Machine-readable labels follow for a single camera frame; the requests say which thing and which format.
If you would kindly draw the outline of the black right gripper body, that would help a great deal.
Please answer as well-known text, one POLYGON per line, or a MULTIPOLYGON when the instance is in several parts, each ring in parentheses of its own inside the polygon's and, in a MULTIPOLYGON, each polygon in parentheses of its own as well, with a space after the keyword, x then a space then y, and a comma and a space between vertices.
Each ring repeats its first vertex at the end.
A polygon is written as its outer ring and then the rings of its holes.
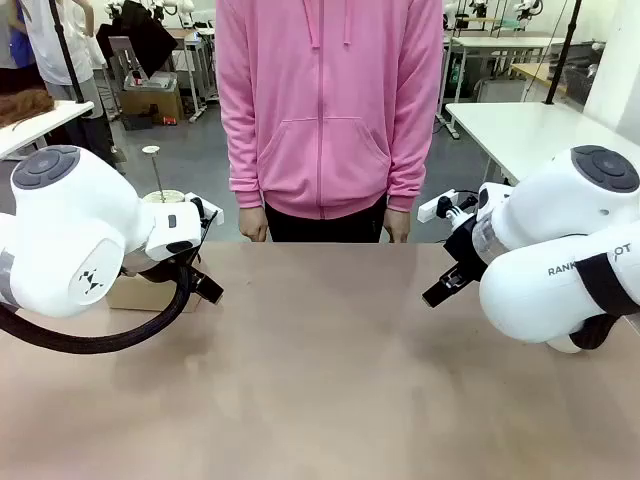
POLYGON ((472 233, 476 223, 475 219, 467 219, 453 230, 444 243, 445 250, 456 261, 456 264, 449 270, 453 278, 480 281, 484 274, 484 261, 476 252, 472 241, 472 233))

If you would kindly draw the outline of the person's right hand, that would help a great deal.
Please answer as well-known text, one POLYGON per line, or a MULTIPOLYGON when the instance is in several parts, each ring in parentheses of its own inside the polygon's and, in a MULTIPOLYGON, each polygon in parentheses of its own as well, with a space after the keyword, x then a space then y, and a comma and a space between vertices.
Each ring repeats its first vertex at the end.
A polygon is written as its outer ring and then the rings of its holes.
POLYGON ((268 221, 262 206, 240 208, 238 216, 240 233, 251 242, 265 242, 268 236, 268 221))

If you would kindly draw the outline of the person's left hand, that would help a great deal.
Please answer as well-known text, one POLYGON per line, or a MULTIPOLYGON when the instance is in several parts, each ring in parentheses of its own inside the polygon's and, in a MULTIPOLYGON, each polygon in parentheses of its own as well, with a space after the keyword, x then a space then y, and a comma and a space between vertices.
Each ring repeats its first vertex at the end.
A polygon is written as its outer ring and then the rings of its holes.
POLYGON ((407 243, 411 229, 411 214, 387 208, 384 214, 384 228, 391 243, 407 243))

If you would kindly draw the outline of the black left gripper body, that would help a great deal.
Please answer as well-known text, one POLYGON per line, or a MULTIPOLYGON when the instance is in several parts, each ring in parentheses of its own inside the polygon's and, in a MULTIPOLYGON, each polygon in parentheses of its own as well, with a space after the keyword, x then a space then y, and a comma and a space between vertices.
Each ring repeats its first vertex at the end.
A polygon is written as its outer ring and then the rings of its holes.
POLYGON ((141 275, 152 283, 162 283, 179 282, 181 274, 186 273, 189 284, 195 285, 198 274, 193 267, 193 262, 198 255, 199 248, 192 247, 157 261, 149 257, 143 248, 139 248, 124 256, 122 274, 131 277, 141 275))

